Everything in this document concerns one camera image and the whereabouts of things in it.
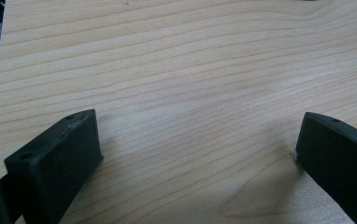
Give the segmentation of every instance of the wooden table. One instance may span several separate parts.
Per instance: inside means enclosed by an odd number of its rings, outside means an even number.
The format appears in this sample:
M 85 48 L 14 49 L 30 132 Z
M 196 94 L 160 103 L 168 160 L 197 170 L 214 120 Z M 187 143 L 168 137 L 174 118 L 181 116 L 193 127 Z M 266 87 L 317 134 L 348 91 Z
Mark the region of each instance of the wooden table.
M 293 163 L 306 111 L 357 128 L 357 1 L 7 1 L 3 159 L 95 108 L 62 223 L 351 223 Z

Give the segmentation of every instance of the light wood surface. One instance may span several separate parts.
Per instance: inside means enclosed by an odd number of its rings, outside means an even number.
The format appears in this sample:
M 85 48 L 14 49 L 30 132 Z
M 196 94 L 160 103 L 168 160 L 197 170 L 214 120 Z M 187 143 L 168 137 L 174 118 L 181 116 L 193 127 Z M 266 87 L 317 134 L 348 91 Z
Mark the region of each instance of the light wood surface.
M 62 223 L 351 223 L 293 163 L 306 111 L 357 128 L 357 1 L 8 0 L 3 159 L 95 108 Z

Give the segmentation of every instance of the wood grain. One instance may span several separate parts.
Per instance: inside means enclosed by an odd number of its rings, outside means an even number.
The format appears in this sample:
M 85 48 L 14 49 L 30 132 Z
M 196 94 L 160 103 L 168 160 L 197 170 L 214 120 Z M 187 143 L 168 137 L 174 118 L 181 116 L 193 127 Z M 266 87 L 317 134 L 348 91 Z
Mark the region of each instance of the wood grain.
M 306 111 L 357 128 L 357 1 L 7 1 L 3 159 L 95 108 L 62 223 L 351 223 L 294 163 Z

